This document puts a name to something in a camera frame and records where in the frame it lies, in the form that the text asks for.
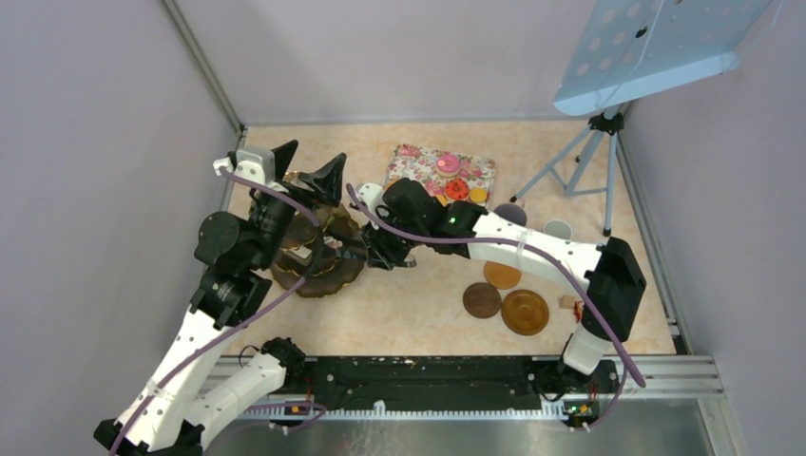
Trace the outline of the red fruit tart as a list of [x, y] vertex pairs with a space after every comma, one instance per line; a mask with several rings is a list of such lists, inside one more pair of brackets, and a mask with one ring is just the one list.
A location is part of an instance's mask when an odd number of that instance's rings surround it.
[[470, 195], [470, 186], [465, 180], [455, 178], [445, 184], [444, 194], [448, 200], [467, 200]]

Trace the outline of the black handled steel tongs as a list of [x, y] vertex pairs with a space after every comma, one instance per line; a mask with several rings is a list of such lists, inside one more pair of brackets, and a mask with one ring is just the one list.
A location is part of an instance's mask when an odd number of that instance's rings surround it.
[[353, 238], [338, 238], [327, 236], [324, 238], [324, 257], [335, 257], [341, 259], [367, 261], [367, 248], [362, 240]]

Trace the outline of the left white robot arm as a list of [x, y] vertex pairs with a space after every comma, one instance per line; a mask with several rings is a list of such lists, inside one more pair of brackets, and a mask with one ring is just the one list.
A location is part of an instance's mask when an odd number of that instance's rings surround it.
[[265, 297], [272, 283], [262, 272], [275, 262], [296, 215], [314, 226], [314, 258], [324, 252], [315, 209], [340, 204], [347, 157], [337, 154], [317, 171], [288, 182], [284, 176], [297, 148], [297, 141], [273, 149], [241, 148], [214, 162], [219, 176], [250, 189], [254, 209], [248, 218], [219, 211], [201, 223], [194, 256], [205, 270], [177, 335], [132, 404], [94, 431], [109, 454], [200, 455], [262, 396], [293, 392], [303, 384], [303, 351], [277, 337], [223, 384], [201, 392], [235, 336], [269, 312]]

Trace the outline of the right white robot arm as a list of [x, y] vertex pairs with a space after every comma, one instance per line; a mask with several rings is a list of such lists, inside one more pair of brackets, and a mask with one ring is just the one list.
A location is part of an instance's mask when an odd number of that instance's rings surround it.
[[413, 180], [385, 189], [378, 184], [349, 185], [353, 206], [368, 217], [362, 236], [374, 267], [402, 265], [412, 249], [426, 246], [440, 255], [491, 261], [566, 284], [585, 303], [557, 366], [560, 384], [582, 391], [596, 368], [615, 350], [632, 378], [645, 381], [624, 346], [635, 323], [646, 279], [629, 243], [561, 239], [508, 221], [483, 207], [456, 201], [441, 204]]

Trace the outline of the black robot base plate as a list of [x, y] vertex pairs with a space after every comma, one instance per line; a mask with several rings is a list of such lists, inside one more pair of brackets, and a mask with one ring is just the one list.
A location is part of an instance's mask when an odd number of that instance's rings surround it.
[[564, 399], [585, 401], [615, 392], [612, 361], [590, 375], [565, 368], [556, 356], [320, 356], [292, 369], [279, 400], [311, 400], [329, 411], [562, 411]]

